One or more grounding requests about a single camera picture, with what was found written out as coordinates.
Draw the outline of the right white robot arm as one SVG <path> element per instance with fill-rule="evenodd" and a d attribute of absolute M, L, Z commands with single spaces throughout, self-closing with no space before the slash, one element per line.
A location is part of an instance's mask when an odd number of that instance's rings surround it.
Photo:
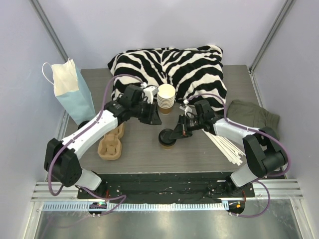
<path fill-rule="evenodd" d="M 171 146 L 178 139 L 191 137 L 195 130 L 203 130 L 241 145 L 246 164 L 226 177 L 225 191 L 229 196 L 238 196 L 248 184 L 274 176 L 277 169 L 289 166 L 290 156 L 271 128 L 251 128 L 217 116 L 207 100 L 198 101 L 194 106 L 196 113 L 180 115 L 176 127 L 163 130 L 159 141 Z"/>

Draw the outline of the brown paper cup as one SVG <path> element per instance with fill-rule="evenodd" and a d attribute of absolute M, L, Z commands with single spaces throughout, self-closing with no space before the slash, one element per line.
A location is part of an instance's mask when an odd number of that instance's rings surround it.
<path fill-rule="evenodd" d="M 161 144 L 162 148 L 165 150 L 169 150 L 174 147 L 174 144 Z"/>

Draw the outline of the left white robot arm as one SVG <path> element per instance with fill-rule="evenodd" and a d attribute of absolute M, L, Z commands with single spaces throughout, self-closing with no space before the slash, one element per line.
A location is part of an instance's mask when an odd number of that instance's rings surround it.
<path fill-rule="evenodd" d="M 96 199 L 106 193 L 106 185 L 101 177 L 80 165 L 83 154 L 102 136 L 114 130 L 130 118 L 141 123 L 160 125 L 154 96 L 158 88 L 140 88 L 128 85 L 116 100 L 102 105 L 100 112 L 84 126 L 62 140 L 51 139 L 47 144 L 44 169 L 48 172 L 48 182 L 54 178 L 63 186 L 79 186 L 88 189 Z"/>

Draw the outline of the black plastic cup lid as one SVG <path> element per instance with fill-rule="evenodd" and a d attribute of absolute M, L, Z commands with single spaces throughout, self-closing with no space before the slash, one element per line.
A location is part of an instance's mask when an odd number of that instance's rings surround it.
<path fill-rule="evenodd" d="M 172 132 L 173 132 L 172 129 L 166 128 L 159 133 L 158 139 L 159 139 L 159 143 L 162 146 L 169 147 L 169 146 L 173 146 L 176 143 L 176 139 L 170 139 L 170 135 Z"/>

